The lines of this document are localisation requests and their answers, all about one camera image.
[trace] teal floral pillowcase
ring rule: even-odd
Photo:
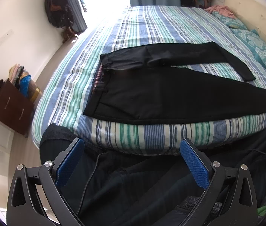
[[[248,30],[246,25],[244,25],[243,22],[240,21],[239,19],[228,18],[219,14],[218,12],[212,12],[212,15],[218,18],[223,24],[225,24],[229,28]]]
[[[266,43],[252,31],[231,30],[250,49],[255,59],[266,69]]]

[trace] green fabric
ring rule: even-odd
[[[265,216],[265,214],[266,214],[266,205],[257,209],[258,216]]]
[[[244,23],[239,19],[228,18],[219,14],[218,12],[212,12],[212,15],[215,16],[217,19],[219,19],[224,25],[228,26],[229,28],[248,30],[246,25],[244,25]]]
[[[266,69],[266,43],[251,31],[231,30],[250,49],[254,58]]]

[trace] floor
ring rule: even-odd
[[[36,80],[36,85],[40,88],[40,91],[44,92],[55,69],[58,67],[74,43],[75,41],[73,40],[64,43],[45,66],[44,70]],[[27,138],[16,132],[14,134],[8,166],[8,187],[10,187],[14,171],[19,164],[24,164],[26,167],[37,167],[41,165],[39,150],[34,145],[31,134],[29,134]],[[43,206],[48,208],[50,213],[51,209],[45,198],[42,187],[37,186],[37,190]]]

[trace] blue striped bedding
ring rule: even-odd
[[[266,89],[266,70],[231,30],[211,14],[200,8],[130,7],[117,17],[102,21],[94,30],[84,32],[55,70],[34,115],[34,143],[39,146],[46,128],[56,123],[96,146],[144,155],[174,154],[183,138],[203,148],[264,129],[266,114],[183,125],[129,125],[82,115],[100,54],[144,44],[209,41],[240,58],[256,77],[250,84]],[[242,81],[227,63],[185,67]]]

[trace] colorful clothes pile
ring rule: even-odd
[[[9,81],[25,96],[28,97],[28,85],[31,80],[31,75],[19,64],[15,64],[9,69],[8,73]]]

